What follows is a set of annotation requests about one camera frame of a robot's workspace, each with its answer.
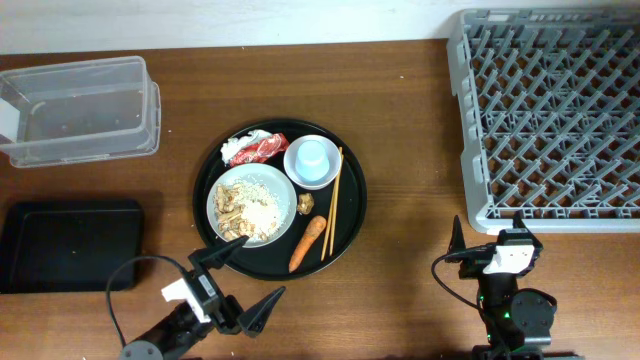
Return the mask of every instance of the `red wrapper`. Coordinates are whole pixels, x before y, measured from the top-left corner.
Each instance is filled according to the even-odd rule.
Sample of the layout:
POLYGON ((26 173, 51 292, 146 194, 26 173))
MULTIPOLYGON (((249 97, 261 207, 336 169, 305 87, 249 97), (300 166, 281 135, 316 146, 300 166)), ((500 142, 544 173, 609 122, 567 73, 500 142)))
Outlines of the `red wrapper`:
POLYGON ((289 142, 282 134, 273 134, 259 143, 249 145, 238 151, 229 161, 231 167, 249 163, 263 163, 280 151, 285 151, 289 147, 289 142))

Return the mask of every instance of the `dish rack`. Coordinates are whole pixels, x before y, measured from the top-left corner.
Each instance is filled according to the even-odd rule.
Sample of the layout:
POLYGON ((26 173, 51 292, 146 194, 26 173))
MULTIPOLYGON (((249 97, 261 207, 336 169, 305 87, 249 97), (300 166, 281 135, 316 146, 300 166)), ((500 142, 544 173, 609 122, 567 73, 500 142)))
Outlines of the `dish rack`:
POLYGON ((447 53, 477 231, 640 231, 640 10, 467 10, 447 53))

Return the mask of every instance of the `chopstick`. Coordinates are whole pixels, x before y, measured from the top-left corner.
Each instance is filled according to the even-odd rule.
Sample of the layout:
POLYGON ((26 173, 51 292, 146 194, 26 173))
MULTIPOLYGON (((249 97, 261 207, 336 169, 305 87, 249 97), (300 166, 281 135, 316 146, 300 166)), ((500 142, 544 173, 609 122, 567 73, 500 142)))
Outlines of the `chopstick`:
POLYGON ((324 261, 325 253, 327 252, 327 243, 329 242, 329 237, 331 237, 331 247, 329 249, 329 255, 333 255, 333 238, 335 231, 335 222, 336 222, 336 212, 337 212, 337 198, 338 198, 338 188, 340 187, 340 173, 342 173, 342 162, 344 160, 344 155, 342 155, 342 147, 340 147, 340 170, 338 170, 338 175, 336 176, 336 180, 333 185, 333 192, 331 193, 331 205, 329 205, 329 216, 327 216, 327 229, 324 233, 324 244, 322 245, 322 255, 320 257, 320 261, 324 261))

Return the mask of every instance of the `round black tray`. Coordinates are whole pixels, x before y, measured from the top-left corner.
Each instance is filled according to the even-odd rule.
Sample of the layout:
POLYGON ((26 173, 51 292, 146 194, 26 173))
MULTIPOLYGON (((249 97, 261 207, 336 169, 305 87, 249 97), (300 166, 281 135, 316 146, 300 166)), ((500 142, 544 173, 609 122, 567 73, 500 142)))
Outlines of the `round black tray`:
MULTIPOLYGON (((339 147, 342 146, 344 165, 340 178, 333 256, 328 256, 327 252, 324 261, 320 261, 322 244, 324 242, 324 233, 322 233, 314 242, 302 261, 302 264, 300 264, 300 267, 293 273, 289 273, 291 254, 293 254, 293 250, 298 245, 300 238, 302 238, 309 221, 316 215, 322 215, 325 218, 328 216, 333 191, 333 183, 324 189, 316 191, 305 190, 293 184, 297 195, 308 192, 313 195, 315 206, 311 213, 309 215, 300 215, 300 213, 297 213, 293 224, 281 238, 269 245, 259 248, 243 248, 227 265, 240 273, 261 280, 290 280, 313 274, 336 261, 351 245, 360 230, 360 226, 362 226, 367 209, 367 186, 362 168, 360 168, 360 164, 355 155, 342 140, 330 131, 306 121, 273 119, 244 128, 232 135, 232 137, 244 136, 249 131, 256 129, 262 129, 273 134, 283 133, 290 143, 301 136, 315 134, 330 139, 339 147)), ((213 183, 220 175, 228 170, 220 155, 221 147, 222 144, 216 146, 205 160, 198 174, 193 192, 193 212, 196 226, 198 227, 202 240, 204 240, 208 246, 224 242, 224 240, 216 236, 216 233, 211 228, 207 219, 206 209, 207 195, 213 183)), ((265 164, 271 165, 285 173, 283 157, 284 152, 278 153, 267 160, 265 164)))

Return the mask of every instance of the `white plate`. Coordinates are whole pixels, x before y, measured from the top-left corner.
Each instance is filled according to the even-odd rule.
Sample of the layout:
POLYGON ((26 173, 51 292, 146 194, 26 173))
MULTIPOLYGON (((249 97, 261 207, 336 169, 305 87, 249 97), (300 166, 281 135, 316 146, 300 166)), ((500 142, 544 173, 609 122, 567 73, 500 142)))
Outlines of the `white plate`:
POLYGON ((209 196, 207 196, 207 218, 209 219, 209 225, 211 225, 213 231, 215 231, 218 237, 223 240, 224 237, 218 230, 218 220, 216 219, 215 203, 213 202, 213 199, 218 185, 233 185, 238 180, 244 180, 251 184, 264 185, 276 198, 278 209, 284 217, 284 221, 282 222, 282 225, 280 225, 278 232, 273 234, 273 236, 271 236, 267 241, 249 240, 244 247, 256 248, 271 244, 289 229, 296 216, 296 206, 298 201, 293 184, 291 184, 291 181, 289 181, 287 176, 280 170, 265 164, 238 165, 222 174, 222 176, 216 180, 213 187, 209 190, 209 196))
POLYGON ((336 144, 334 144, 326 137, 320 135, 302 136, 292 142, 291 145, 289 145, 287 151, 284 153, 284 171, 287 173, 287 176, 289 176, 289 179, 291 179, 291 181, 298 184, 301 188, 307 190, 320 190, 331 184, 333 179, 338 176, 341 162, 342 157, 340 156, 340 150, 338 150, 336 144), (298 148, 300 148, 300 145, 302 145, 303 142, 309 140, 315 140, 322 144, 327 150, 327 159, 329 159, 329 171, 325 176, 316 181, 306 181, 296 173, 296 154, 298 152, 298 148))

